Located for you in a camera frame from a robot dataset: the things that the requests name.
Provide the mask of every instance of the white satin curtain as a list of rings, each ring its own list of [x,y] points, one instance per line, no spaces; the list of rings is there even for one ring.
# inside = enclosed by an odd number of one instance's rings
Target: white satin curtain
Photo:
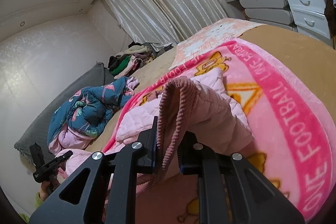
[[[106,0],[135,42],[159,50],[227,17],[217,0]]]

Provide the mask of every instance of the pink blanket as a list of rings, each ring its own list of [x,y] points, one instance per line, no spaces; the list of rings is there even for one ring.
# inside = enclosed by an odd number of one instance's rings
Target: pink blanket
[[[242,153],[309,220],[335,184],[334,122],[325,106],[289,69],[258,46],[238,38],[189,60],[133,96],[123,108],[103,152],[116,145],[120,122],[130,109],[146,103],[155,90],[162,89],[172,78],[180,75],[191,78],[213,68],[223,71],[226,91],[241,104],[255,137]],[[158,209],[161,223],[197,221],[198,208],[193,205],[197,204],[196,180],[188,179],[193,182],[185,191],[188,194],[184,192],[181,196],[183,180],[177,176],[140,195],[142,205],[138,206],[138,200],[137,219],[142,219],[146,207],[153,209],[150,204],[155,203],[156,195],[165,194],[161,205],[176,203],[179,208]]]

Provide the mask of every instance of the tan bed sheet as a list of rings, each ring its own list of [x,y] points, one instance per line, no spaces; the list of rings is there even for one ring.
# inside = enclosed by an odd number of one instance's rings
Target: tan bed sheet
[[[263,25],[246,31],[240,38],[266,50],[289,68],[326,106],[336,122],[336,51],[323,42],[279,27]],[[176,49],[164,53],[134,76],[139,92],[168,72]],[[103,134],[87,147],[101,151],[112,136],[120,111],[109,121]]]

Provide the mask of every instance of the pile of clothes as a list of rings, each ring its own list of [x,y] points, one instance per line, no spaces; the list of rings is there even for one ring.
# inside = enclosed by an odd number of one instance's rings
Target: pile of clothes
[[[148,46],[133,42],[128,47],[124,52],[110,57],[108,69],[115,79],[131,76],[135,71],[155,59]]]
[[[104,131],[108,121],[134,95],[135,77],[77,91],[54,113],[48,130],[48,148],[57,155],[64,149],[85,149]]]

